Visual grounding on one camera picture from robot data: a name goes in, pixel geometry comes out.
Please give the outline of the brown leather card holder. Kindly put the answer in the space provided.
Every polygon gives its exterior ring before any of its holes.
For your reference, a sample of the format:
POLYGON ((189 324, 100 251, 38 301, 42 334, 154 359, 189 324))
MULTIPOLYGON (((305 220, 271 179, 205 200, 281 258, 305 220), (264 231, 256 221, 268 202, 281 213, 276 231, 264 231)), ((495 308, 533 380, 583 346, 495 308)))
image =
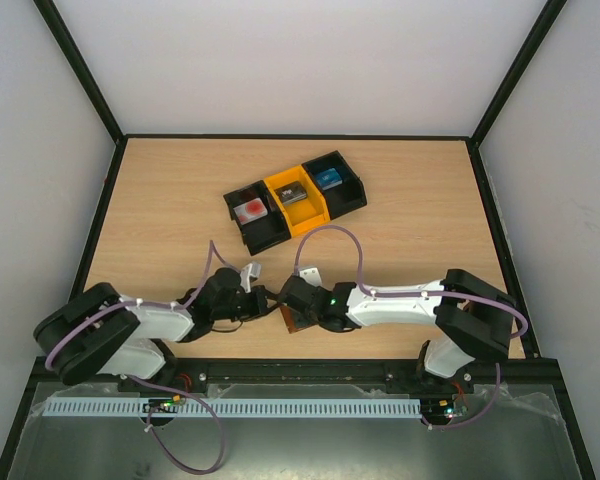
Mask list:
POLYGON ((295 334, 319 325, 315 313, 310 310, 299 312, 289 306, 282 305, 279 307, 279 311, 289 334, 295 334))

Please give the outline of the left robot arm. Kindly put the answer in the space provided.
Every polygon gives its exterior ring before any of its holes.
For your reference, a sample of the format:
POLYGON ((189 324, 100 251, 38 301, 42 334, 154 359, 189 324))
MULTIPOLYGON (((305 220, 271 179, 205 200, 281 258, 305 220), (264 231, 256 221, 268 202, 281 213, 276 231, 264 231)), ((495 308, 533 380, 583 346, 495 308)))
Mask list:
POLYGON ((220 321, 248 322, 268 315, 277 295, 256 279, 251 263, 222 267, 181 299, 160 303, 119 294, 101 282, 42 320, 33 338, 45 367, 69 386, 96 375, 150 380, 168 364, 164 343, 190 343, 220 321))

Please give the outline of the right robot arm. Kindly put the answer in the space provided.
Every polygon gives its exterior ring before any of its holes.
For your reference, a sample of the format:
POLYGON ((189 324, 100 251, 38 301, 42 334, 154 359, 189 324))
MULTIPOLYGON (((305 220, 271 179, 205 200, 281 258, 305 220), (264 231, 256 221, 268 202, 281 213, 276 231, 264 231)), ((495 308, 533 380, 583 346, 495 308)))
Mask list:
POLYGON ((461 269, 429 283, 379 287, 340 282, 328 290, 302 273, 291 276, 279 302, 309 326, 345 333, 384 324, 434 326, 441 335, 425 343, 416 379, 435 392, 469 363, 508 359, 514 324, 528 323, 513 297, 461 269))

